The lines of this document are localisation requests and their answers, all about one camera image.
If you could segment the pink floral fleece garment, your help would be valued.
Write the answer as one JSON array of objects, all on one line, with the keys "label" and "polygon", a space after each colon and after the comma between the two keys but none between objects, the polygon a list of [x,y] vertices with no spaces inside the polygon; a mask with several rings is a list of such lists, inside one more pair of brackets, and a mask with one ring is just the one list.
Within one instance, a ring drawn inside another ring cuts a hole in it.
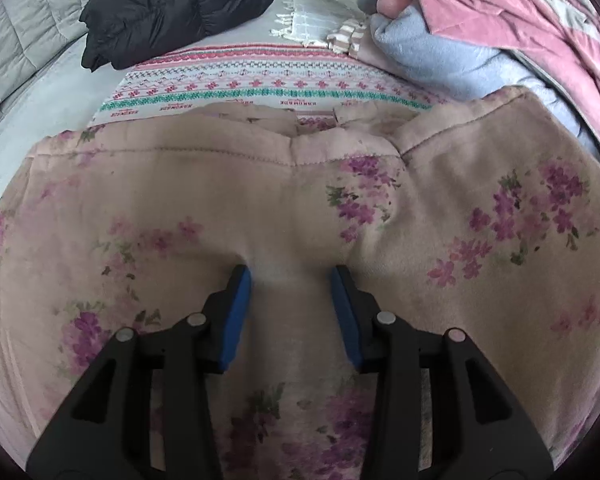
[{"label": "pink floral fleece garment", "polygon": [[466,330],[563,462],[600,414],[600,164],[528,90],[304,132],[215,103],[44,139],[0,198],[0,443],[23,464],[120,327],[162,330],[238,264],[253,289],[210,387],[232,479],[352,479],[373,379],[329,272],[428,332]]}]

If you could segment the light blue fleece garment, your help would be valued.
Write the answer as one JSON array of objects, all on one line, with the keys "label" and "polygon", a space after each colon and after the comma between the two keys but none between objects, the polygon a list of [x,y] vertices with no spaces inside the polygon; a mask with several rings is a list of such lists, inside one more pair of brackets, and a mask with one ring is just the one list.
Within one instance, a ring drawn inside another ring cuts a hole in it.
[{"label": "light blue fleece garment", "polygon": [[417,3],[394,20],[379,13],[372,15],[370,41],[393,72],[455,101],[482,99],[506,86],[528,88],[588,152],[600,159],[600,144],[557,89],[503,50],[430,34]]}]

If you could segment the patterned white red green blanket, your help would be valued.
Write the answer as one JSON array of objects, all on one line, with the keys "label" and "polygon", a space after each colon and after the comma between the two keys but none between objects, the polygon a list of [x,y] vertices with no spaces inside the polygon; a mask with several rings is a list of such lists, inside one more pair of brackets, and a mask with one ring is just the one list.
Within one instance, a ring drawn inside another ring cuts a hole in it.
[{"label": "patterned white red green blanket", "polygon": [[135,65],[92,117],[92,126],[186,113],[235,102],[293,110],[321,125],[341,105],[445,103],[440,94],[325,48],[230,44],[187,48]]}]

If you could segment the black puffer jacket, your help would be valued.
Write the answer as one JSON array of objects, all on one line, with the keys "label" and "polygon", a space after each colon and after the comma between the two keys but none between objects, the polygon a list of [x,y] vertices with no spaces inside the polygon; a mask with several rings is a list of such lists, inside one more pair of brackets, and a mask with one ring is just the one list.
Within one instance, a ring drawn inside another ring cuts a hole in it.
[{"label": "black puffer jacket", "polygon": [[258,18],[274,0],[88,0],[81,65],[123,70]]}]

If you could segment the pink and cream velvet garment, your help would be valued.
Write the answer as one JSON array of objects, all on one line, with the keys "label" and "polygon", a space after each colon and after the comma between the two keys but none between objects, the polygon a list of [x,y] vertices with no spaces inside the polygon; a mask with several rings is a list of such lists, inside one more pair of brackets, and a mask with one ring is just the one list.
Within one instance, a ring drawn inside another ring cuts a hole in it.
[{"label": "pink and cream velvet garment", "polygon": [[591,0],[418,0],[435,35],[509,50],[567,98],[600,141],[600,16]]}]

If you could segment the white fringed grey throw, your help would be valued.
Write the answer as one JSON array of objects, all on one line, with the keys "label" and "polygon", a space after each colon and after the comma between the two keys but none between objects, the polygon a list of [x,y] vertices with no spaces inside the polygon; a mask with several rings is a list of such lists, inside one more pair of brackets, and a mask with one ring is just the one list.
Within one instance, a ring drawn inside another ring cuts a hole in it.
[{"label": "white fringed grey throw", "polygon": [[303,47],[327,47],[327,36],[351,21],[360,24],[365,14],[356,0],[275,0],[283,9],[276,12],[274,37],[302,44]]}]

